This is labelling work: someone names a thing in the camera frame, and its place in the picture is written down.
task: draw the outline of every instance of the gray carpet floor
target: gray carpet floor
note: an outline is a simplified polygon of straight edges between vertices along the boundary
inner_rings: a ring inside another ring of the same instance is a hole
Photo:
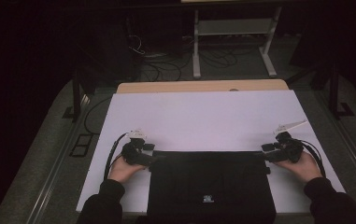
[[[274,40],[269,54],[278,78],[286,79],[302,70],[289,65],[298,39],[296,36],[284,36]],[[248,44],[236,48],[232,56],[229,54],[231,51],[213,49],[204,41],[201,51],[203,59],[200,61],[202,80],[268,78],[257,50],[259,42],[259,39],[247,41]],[[179,80],[192,80],[190,53],[181,58],[168,57],[147,59],[147,62],[161,67],[162,74],[159,75],[153,67],[144,66],[137,81],[153,80],[157,75],[158,80],[176,80],[178,77]],[[349,82],[340,78],[339,102],[347,103],[355,116],[336,120],[327,109],[328,88],[311,90],[308,85],[311,78],[311,75],[303,77],[290,88],[296,92],[345,190],[356,201],[356,162],[351,153],[351,149],[356,148],[356,91]],[[85,157],[70,157],[69,153],[78,136],[88,133],[86,128],[93,133],[101,131],[109,99],[115,90],[100,88],[94,95],[84,98],[83,111],[76,123],[63,119],[65,110],[73,102],[71,92],[71,83],[67,83],[50,108],[0,207],[0,223],[76,222],[76,205],[98,136],[93,136]],[[135,223],[135,217],[125,217],[123,223]],[[313,219],[309,215],[278,216],[275,223],[307,224],[313,223]]]

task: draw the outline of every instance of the black bag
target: black bag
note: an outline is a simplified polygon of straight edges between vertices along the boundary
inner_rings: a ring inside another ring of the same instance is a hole
[[[151,166],[150,223],[273,223],[261,152],[166,152]]]

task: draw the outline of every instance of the black sleeve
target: black sleeve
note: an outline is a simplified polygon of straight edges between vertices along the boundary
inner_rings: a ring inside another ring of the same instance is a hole
[[[121,223],[120,199],[124,193],[125,189],[121,183],[111,179],[105,180],[101,184],[99,193],[85,202],[77,223]]]
[[[306,184],[304,191],[312,201],[310,211],[316,224],[356,224],[356,202],[347,194],[336,192],[330,180],[314,178]]]

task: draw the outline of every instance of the white logo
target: white logo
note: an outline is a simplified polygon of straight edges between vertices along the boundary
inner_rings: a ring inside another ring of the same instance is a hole
[[[212,195],[204,195],[203,203],[214,203],[214,201],[212,200]]]

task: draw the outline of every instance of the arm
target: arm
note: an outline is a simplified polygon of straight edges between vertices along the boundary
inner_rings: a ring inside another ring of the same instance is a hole
[[[310,211],[315,223],[356,224],[356,202],[335,191],[330,180],[322,177],[311,155],[302,152],[299,162],[280,161],[276,165],[292,171],[306,183],[304,192],[311,199]]]
[[[125,193],[121,183],[145,168],[142,165],[130,165],[125,162],[123,157],[118,157],[113,162],[107,180],[101,184],[99,193],[94,194],[85,202],[77,223],[121,223],[120,199]]]

